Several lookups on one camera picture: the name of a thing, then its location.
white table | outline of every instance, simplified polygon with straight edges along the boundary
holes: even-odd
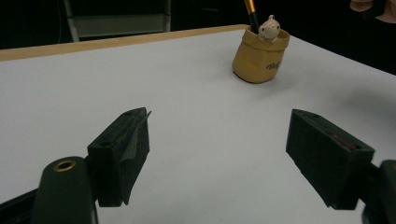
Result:
[[[248,84],[231,68],[243,33],[1,62],[0,202],[144,106],[148,159],[130,204],[97,207],[100,223],[361,223],[362,202],[326,207],[286,153],[290,114],[330,120],[379,165],[396,158],[396,77],[293,36],[276,78]]]

tan pen holder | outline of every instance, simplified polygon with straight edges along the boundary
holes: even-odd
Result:
[[[280,30],[277,38],[261,40],[248,27],[233,59],[233,71],[250,83],[263,83],[273,79],[279,69],[290,35]]]

brass screw hole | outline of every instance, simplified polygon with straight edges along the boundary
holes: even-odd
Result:
[[[56,172],[65,172],[76,166],[75,161],[61,161],[53,168]]]

white cat figurine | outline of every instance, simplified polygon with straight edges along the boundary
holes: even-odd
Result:
[[[265,21],[259,27],[259,39],[271,39],[271,43],[276,41],[276,37],[279,34],[280,25],[279,22],[275,20],[274,15],[270,15],[268,17],[268,21]]]

black plastic part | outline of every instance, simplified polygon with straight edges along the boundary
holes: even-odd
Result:
[[[36,189],[0,204],[1,224],[28,224],[35,203]]]
[[[259,17],[257,15],[257,12],[252,12],[248,16],[250,19],[250,30],[251,32],[257,35],[259,33],[259,27],[260,27]]]
[[[389,224],[396,224],[396,161],[383,161],[380,166],[380,197]]]
[[[286,151],[327,206],[356,208],[371,147],[317,114],[293,109]]]
[[[84,159],[67,157],[44,169],[31,219],[31,224],[43,223],[97,223]]]
[[[101,207],[129,202],[134,186],[149,154],[146,108],[121,114],[88,145],[87,161],[96,172],[93,182]]]
[[[373,0],[373,6],[370,9],[363,11],[363,18],[365,20],[370,20],[384,14],[385,1],[386,0]]]

